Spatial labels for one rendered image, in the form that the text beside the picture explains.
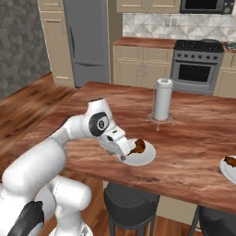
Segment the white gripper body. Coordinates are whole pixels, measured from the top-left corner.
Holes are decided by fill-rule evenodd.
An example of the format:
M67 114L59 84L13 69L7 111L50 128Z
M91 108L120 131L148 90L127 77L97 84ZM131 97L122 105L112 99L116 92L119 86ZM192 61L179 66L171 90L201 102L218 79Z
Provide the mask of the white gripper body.
M125 136L117 141L103 143L102 147L106 149L111 155L116 155L118 159L120 159L121 156L127 157L131 151L129 142Z

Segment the brown chicken drumstick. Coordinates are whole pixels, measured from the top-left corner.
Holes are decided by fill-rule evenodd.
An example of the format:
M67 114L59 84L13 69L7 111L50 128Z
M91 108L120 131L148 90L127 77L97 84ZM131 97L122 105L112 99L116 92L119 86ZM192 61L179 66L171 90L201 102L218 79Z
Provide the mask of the brown chicken drumstick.
M224 161L225 161L228 165L230 165L231 167L236 167L236 159L235 159L235 158L226 156L226 157L224 158Z
M130 154L133 154L133 153L143 153L146 149L146 144L144 142L143 139L137 139L137 141L135 142L136 144L136 147L133 148L131 151L130 151Z

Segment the white round plate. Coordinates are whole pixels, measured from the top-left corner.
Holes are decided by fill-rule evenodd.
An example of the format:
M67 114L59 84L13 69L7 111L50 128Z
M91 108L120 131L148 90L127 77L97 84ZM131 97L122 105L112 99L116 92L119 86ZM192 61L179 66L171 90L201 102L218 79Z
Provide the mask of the white round plate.
M221 160L219 167L222 174L232 183L236 184L236 167L228 165L224 158Z
M133 153L126 157L123 163L130 166L145 166L156 158L156 149L147 141L145 141L146 149L143 153Z

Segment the black round stool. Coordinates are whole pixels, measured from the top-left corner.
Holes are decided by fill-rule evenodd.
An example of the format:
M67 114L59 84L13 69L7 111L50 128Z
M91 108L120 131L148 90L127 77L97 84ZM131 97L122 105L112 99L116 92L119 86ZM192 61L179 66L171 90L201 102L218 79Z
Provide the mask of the black round stool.
M115 236L115 227L137 230L137 236L145 236L148 223L151 223L149 236L153 236L159 195L108 183L103 198L109 215L110 236Z
M236 214L197 206L188 236L194 236L197 223L203 236L236 236Z

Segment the white paper towel roll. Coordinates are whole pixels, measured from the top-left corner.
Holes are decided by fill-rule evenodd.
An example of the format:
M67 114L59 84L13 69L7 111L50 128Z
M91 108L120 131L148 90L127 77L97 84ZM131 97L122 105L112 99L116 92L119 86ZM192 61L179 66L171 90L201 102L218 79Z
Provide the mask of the white paper towel roll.
M168 78L157 80L154 117L157 120L166 120L170 114L171 94L173 83Z

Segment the beige base cupboards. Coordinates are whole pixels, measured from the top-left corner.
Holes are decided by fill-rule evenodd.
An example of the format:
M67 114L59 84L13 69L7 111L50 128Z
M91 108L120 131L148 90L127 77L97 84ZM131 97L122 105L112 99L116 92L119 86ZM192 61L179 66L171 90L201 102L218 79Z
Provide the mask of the beige base cupboards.
M173 49L113 46L113 82L152 89L171 76Z

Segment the grey fridge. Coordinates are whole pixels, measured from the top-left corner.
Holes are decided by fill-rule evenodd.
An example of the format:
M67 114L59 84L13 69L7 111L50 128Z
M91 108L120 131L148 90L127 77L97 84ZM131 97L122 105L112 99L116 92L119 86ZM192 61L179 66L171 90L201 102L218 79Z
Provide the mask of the grey fridge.
M64 8L75 87L108 83L107 0L64 0Z

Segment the grey oven with hob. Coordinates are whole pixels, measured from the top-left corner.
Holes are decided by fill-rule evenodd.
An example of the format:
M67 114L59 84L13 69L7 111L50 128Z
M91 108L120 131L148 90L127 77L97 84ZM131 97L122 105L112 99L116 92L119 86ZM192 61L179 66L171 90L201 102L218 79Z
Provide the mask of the grey oven with hob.
M223 53L223 45L217 40L177 40L171 66L173 89L212 95Z

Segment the beige tall cupboard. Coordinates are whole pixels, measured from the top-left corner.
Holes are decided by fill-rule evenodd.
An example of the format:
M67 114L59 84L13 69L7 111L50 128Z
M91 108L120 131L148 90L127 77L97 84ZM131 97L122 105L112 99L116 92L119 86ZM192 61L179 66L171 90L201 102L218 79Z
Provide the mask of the beige tall cupboard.
M37 0L56 85L74 87L63 0Z

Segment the beige base cupboard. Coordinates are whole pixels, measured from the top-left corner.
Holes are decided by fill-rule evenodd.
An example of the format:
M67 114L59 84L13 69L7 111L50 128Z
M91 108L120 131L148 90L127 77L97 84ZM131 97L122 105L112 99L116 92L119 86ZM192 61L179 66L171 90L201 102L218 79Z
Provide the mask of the beige base cupboard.
M236 51L224 53L213 95L236 99Z

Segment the black microwave oven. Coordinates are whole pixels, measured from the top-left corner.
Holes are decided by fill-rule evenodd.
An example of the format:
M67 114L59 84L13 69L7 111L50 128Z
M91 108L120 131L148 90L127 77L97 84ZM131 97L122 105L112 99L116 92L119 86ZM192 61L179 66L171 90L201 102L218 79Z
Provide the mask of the black microwave oven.
M184 14L230 15L235 0L182 0L180 12Z

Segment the beige wall cupboards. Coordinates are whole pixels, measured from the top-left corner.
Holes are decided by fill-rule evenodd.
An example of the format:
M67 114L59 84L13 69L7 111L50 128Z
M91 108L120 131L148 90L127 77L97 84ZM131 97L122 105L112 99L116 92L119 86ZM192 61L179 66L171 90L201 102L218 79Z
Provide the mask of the beige wall cupboards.
M177 14L181 0L116 0L116 5L121 13Z

